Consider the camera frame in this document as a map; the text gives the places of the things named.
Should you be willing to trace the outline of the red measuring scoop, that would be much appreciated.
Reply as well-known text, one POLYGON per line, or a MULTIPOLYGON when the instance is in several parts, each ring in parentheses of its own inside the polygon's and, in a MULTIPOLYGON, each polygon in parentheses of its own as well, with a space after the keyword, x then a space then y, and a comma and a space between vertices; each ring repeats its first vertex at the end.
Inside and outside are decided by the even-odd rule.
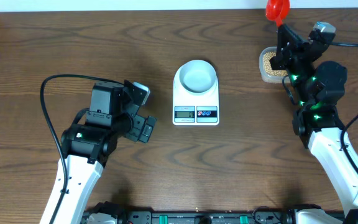
POLYGON ((276 23, 277 27, 283 25, 284 18, 290 10, 289 0, 268 0, 265 8, 265 16, 268 20, 276 23))

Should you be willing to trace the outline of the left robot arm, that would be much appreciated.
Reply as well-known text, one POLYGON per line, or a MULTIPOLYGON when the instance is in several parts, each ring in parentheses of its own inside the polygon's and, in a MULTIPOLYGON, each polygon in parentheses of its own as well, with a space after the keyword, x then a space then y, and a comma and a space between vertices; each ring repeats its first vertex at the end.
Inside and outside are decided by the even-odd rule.
POLYGON ((138 115, 149 95, 137 82, 94 84, 90 106, 57 139, 58 171, 41 223, 79 223, 118 139, 149 141, 156 119, 138 115))

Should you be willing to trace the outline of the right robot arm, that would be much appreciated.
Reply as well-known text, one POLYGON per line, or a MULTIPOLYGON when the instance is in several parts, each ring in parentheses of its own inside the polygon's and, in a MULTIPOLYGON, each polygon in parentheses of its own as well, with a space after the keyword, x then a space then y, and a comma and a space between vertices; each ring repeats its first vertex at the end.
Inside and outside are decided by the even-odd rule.
POLYGON ((313 65, 332 45, 335 27, 317 22, 305 40, 286 24, 278 25, 276 55, 271 68, 287 71, 299 108, 293 130, 304 147, 317 158, 333 185, 343 208, 344 223, 358 223, 358 155, 349 140, 348 124, 337 112, 344 96, 347 68, 334 61, 313 65))

